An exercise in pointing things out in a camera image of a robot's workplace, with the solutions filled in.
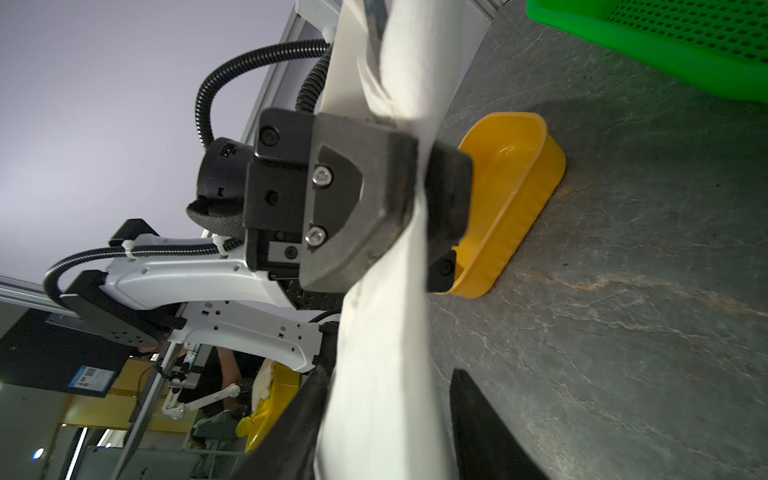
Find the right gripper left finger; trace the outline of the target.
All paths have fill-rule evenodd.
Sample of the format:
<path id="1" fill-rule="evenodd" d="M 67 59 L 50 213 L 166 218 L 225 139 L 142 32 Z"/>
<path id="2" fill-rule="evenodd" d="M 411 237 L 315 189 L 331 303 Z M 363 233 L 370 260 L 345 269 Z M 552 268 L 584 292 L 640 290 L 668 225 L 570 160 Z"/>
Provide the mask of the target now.
<path id="1" fill-rule="evenodd" d="M 262 443 L 231 479 L 319 479 L 314 462 L 331 375 L 316 367 Z"/>

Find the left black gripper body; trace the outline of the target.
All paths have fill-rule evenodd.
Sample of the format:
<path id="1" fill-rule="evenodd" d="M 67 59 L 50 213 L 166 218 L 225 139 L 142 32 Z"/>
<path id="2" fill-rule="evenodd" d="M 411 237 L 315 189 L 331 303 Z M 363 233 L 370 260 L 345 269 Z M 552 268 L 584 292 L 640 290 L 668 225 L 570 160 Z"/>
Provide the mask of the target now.
<path id="1" fill-rule="evenodd" d="M 187 207 L 204 229 L 241 240 L 249 270 L 264 273 L 298 310 L 318 308 L 318 296 L 298 281 L 313 122 L 310 113 L 269 108 L 254 146 L 215 139 Z"/>

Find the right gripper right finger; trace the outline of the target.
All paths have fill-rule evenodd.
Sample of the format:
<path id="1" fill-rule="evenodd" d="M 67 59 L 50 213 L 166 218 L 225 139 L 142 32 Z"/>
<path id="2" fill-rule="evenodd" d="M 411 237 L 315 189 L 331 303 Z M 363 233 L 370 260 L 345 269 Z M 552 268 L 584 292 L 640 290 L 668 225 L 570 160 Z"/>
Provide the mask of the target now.
<path id="1" fill-rule="evenodd" d="M 452 373 L 450 412 L 461 479 L 545 479 L 465 370 Z"/>

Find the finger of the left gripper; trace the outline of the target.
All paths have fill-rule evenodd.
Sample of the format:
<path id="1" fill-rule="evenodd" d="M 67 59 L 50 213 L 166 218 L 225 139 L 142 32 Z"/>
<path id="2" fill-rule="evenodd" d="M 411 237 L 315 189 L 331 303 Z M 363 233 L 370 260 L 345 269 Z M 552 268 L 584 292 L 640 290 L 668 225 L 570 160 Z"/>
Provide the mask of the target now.
<path id="1" fill-rule="evenodd" d="M 410 220 L 418 141 L 394 127 L 315 116 L 299 283 L 345 293 L 394 245 Z"/>
<path id="2" fill-rule="evenodd" d="M 457 266 L 454 248 L 468 228 L 473 174 L 468 154 L 442 142 L 433 146 L 425 179 L 428 292 L 447 293 L 453 286 Z"/>

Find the white paper napkin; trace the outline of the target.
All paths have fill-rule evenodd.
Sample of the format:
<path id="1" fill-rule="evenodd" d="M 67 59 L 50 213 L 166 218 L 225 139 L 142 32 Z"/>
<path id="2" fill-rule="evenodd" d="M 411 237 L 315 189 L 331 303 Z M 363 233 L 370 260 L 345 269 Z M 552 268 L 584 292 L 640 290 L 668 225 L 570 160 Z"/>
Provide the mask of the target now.
<path id="1" fill-rule="evenodd" d="M 364 7 L 347 1 L 320 109 L 389 120 L 419 142 L 417 171 L 468 66 L 466 1 L 391 1 L 378 59 L 366 55 Z M 451 442 L 429 352 L 427 201 L 344 299 L 314 472 L 320 479 L 452 479 Z"/>

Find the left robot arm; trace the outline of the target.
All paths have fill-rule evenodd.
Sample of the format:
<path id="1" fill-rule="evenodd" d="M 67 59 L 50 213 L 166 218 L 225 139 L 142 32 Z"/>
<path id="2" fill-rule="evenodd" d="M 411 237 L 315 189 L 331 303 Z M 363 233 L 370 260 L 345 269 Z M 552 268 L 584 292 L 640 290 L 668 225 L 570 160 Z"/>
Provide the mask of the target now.
<path id="1" fill-rule="evenodd" d="M 276 63 L 315 59 L 294 110 L 267 109 L 255 145 L 215 137 L 211 108 L 233 79 Z M 414 44 L 388 46 L 363 65 L 368 120 L 318 113 L 331 44 L 299 40 L 241 54 L 211 72 L 195 100 L 205 157 L 189 216 L 210 229 L 199 242 L 125 222 L 106 248 L 71 255 L 46 272 L 45 294 L 101 336 L 134 347 L 166 339 L 258 354 L 278 338 L 228 313 L 234 301 L 299 307 L 320 298 L 371 324 L 375 314 L 413 324 L 432 282 L 452 261 L 472 190 L 468 155 L 435 140 L 451 66 Z"/>

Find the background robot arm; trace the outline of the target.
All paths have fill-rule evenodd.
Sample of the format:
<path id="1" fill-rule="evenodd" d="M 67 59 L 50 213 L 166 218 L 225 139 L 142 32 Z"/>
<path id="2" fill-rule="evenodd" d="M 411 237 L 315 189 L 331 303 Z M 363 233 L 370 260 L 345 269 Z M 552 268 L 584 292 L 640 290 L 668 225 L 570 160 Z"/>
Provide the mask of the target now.
<path id="1" fill-rule="evenodd" d="M 238 421 L 235 433 L 247 438 L 249 457 L 234 479 L 317 479 L 316 442 L 336 363 L 336 341 L 324 339 L 314 368 L 301 375 L 263 357 L 213 349 L 193 389 L 179 388 L 184 404 L 234 384 L 244 398 L 231 395 L 202 406 L 206 415 L 228 412 Z"/>

